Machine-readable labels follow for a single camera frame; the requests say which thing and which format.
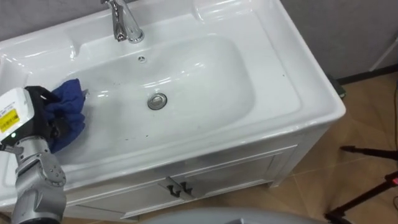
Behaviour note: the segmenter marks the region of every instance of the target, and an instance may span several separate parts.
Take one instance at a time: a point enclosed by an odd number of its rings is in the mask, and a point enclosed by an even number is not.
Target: black cable
[[[394,204],[394,207],[398,211],[398,196],[395,196],[394,199],[392,199],[392,204]]]
[[[398,82],[396,86],[396,90],[394,92],[394,114],[395,114],[395,119],[394,119],[394,142],[396,144],[396,151],[398,151],[398,113],[397,113],[397,100],[398,99]],[[392,204],[398,211],[398,196],[395,196],[392,199]]]
[[[397,113],[397,99],[398,99],[398,84],[394,92],[394,142],[396,144],[396,151],[398,151],[398,113]]]

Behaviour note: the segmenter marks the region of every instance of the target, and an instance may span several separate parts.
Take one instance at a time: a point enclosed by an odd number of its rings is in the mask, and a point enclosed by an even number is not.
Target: wooden floor
[[[141,216],[141,220],[162,213],[198,207],[249,207],[295,213],[323,220],[323,213],[381,183],[384,175],[397,170],[397,163],[385,159],[349,154],[339,146],[352,144],[395,150],[394,90],[398,73],[345,85],[346,115],[336,122],[279,187],[251,187],[196,202],[166,208]],[[347,213],[357,224],[398,223],[392,189]],[[66,218],[64,224],[98,223]]]

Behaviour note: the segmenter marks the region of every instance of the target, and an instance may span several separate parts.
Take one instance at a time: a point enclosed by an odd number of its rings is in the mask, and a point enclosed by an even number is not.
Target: chrome faucet
[[[124,0],[101,0],[101,4],[108,3],[112,10],[113,34],[118,42],[128,40],[139,43],[144,39],[144,33],[139,28]]]

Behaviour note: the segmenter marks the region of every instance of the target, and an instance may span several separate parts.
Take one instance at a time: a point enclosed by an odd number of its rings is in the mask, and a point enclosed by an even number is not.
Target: tripod leg
[[[362,153],[364,155],[376,156],[376,157],[380,157],[380,158],[392,159],[392,160],[398,161],[398,152],[397,151],[357,148],[355,146],[341,146],[340,149],[343,151],[346,151],[346,152]]]
[[[389,174],[386,177],[392,177],[393,175],[398,174],[398,172],[395,172],[393,174]],[[383,182],[382,184],[379,184],[377,186],[375,186],[373,189],[368,190],[367,192],[363,193],[362,195],[352,199],[351,201],[345,203],[344,205],[337,207],[335,209],[333,209],[332,211],[328,212],[325,214],[325,217],[327,215],[333,215],[333,216],[340,216],[343,217],[345,216],[345,212],[359,204],[361,204],[362,202],[365,202],[367,200],[369,200],[370,198],[373,198],[374,196],[377,196],[378,194],[391,189],[393,187],[396,187],[397,183],[395,182],[394,179],[388,179],[385,182]]]

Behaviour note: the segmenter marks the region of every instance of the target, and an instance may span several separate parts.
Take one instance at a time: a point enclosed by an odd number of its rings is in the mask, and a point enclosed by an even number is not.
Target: sink
[[[109,10],[0,43],[0,94],[78,78],[86,128],[56,153],[65,188],[328,124],[345,108],[279,0],[145,0],[117,42]],[[167,104],[147,100],[163,93]],[[15,159],[0,154],[0,200]]]
[[[237,47],[212,35],[134,52],[71,78],[88,90],[86,129],[59,152],[63,164],[145,151],[220,129],[247,115],[255,101]],[[154,93],[167,96],[161,110],[147,106]]]

